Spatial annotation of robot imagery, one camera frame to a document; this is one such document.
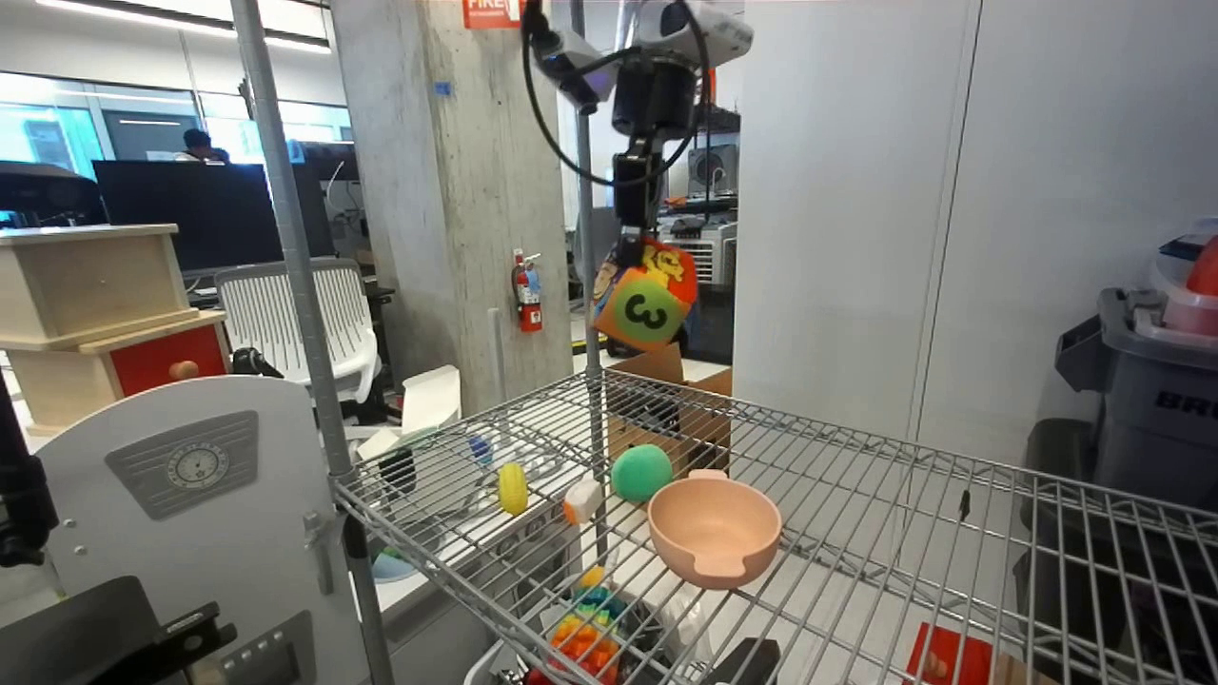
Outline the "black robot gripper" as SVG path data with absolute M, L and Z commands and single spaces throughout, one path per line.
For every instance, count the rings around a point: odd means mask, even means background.
M 617 76 L 615 129 L 629 142 L 615 156 L 615 207 L 625 230 L 660 221 L 662 147 L 695 129 L 697 76 L 674 56 L 629 56 Z

